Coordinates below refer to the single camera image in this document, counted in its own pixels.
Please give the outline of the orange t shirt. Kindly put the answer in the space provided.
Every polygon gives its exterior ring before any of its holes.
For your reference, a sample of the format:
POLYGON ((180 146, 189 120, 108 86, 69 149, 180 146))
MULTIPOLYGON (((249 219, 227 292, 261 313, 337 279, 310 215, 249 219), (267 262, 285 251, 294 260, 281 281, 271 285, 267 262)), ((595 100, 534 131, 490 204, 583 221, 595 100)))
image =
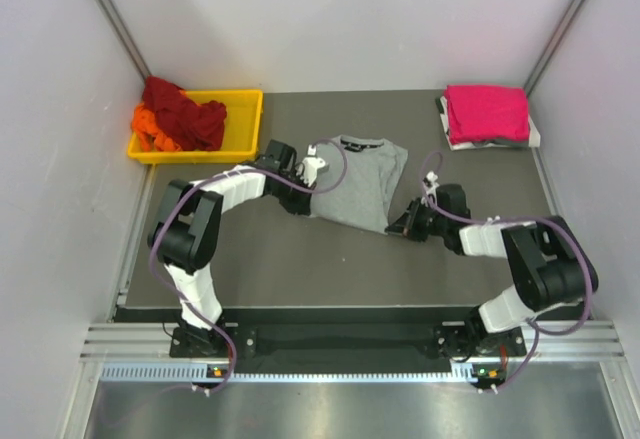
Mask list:
POLYGON ((182 148, 156 123, 155 114, 139 103, 133 112, 131 129, 144 152, 181 152, 182 148))

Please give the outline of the dark red t shirt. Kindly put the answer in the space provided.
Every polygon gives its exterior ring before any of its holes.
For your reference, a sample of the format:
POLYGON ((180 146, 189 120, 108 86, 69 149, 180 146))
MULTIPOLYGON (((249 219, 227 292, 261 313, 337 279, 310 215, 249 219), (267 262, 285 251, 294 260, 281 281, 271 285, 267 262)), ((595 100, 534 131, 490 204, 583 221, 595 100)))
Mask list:
POLYGON ((227 118, 224 103, 196 103, 182 88, 156 76, 146 79, 142 102, 157 128, 181 151, 221 149, 227 118))

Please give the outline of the yellow plastic bin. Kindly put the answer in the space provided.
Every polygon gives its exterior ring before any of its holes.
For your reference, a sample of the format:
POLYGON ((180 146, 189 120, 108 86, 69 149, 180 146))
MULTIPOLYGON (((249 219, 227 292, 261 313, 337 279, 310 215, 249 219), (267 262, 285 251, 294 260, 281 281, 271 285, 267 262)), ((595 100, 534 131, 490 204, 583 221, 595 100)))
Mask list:
POLYGON ((258 153, 264 93, 258 89, 191 90, 186 96, 196 103, 211 100, 227 109, 225 132, 218 151, 145 152, 135 134, 127 146, 127 156, 145 165, 237 164, 253 160, 258 153))

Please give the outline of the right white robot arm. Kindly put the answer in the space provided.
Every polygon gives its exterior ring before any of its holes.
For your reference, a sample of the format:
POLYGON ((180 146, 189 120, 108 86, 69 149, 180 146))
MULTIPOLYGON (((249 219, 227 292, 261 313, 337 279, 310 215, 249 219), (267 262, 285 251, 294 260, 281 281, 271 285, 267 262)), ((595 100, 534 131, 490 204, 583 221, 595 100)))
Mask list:
POLYGON ((457 255, 504 259, 509 265, 513 285, 465 320, 474 352, 490 354, 502 344, 503 332, 547 311, 586 303, 598 290, 597 272, 564 218, 475 221, 461 185, 426 181, 424 190, 387 233, 415 242, 439 237, 457 255))

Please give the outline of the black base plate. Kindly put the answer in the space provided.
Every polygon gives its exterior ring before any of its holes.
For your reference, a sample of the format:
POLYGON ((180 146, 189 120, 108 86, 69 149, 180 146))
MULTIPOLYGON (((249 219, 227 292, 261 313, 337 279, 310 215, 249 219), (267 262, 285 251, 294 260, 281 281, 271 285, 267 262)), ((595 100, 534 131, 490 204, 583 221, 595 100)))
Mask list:
POLYGON ((442 372, 451 360, 525 356, 519 327, 478 339, 470 306, 227 308, 218 322, 257 373, 442 372))

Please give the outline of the aluminium frame rail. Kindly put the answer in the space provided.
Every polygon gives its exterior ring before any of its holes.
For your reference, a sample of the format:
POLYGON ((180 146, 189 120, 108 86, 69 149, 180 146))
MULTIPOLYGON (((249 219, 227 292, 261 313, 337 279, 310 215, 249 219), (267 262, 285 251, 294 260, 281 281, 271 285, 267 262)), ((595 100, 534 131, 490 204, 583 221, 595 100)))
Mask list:
POLYGON ((161 324, 92 324, 81 349, 85 361, 152 361, 169 356, 171 340, 161 324))

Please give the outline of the folded pink t shirt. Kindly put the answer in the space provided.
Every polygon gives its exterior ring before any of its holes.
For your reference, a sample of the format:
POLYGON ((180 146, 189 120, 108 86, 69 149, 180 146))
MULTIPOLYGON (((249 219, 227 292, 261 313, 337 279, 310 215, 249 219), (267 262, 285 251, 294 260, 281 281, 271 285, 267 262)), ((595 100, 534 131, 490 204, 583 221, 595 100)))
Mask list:
POLYGON ((529 140, 529 106, 521 88, 449 85, 444 98, 452 144, 529 140))

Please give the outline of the folded white t shirt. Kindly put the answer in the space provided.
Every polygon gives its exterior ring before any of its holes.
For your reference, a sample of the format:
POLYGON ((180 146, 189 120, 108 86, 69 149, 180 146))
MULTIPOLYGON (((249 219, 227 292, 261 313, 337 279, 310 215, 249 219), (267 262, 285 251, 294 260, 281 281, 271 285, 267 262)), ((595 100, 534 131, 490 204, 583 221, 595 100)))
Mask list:
POLYGON ((444 96, 439 96, 435 99, 435 104, 439 113, 445 139, 447 141, 449 148, 452 151, 485 149, 485 148, 535 149, 535 148, 539 148, 541 145, 541 135, 535 123, 533 122, 532 118, 528 119, 529 137, 527 141, 518 142, 518 141, 512 141, 505 138, 497 138, 497 139, 492 139, 488 141, 462 142, 462 143, 454 144, 450 139, 447 100, 444 96))

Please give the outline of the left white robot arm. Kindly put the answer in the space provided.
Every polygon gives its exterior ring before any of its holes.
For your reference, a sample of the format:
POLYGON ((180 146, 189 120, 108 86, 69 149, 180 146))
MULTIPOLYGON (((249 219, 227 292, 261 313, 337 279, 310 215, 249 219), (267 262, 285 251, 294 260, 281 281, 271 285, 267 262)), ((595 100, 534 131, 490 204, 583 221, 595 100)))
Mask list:
POLYGON ((222 215, 263 197, 274 197, 293 215, 308 216, 312 191, 327 162, 314 146, 296 161, 291 146, 271 141, 265 153, 210 179, 169 183, 148 236, 148 245, 173 281, 182 320, 194 327, 192 343, 205 355, 226 346, 227 333, 216 325, 222 306, 211 277, 222 215))

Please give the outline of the grey t shirt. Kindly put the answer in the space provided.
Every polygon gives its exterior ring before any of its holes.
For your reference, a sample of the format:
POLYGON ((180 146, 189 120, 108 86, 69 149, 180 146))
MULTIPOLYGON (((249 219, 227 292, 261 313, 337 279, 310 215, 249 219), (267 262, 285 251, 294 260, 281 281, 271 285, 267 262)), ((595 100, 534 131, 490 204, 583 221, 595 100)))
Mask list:
POLYGON ((348 135, 316 148, 328 168, 318 176, 323 192, 311 196, 311 216, 384 234, 408 151, 387 139, 348 135))

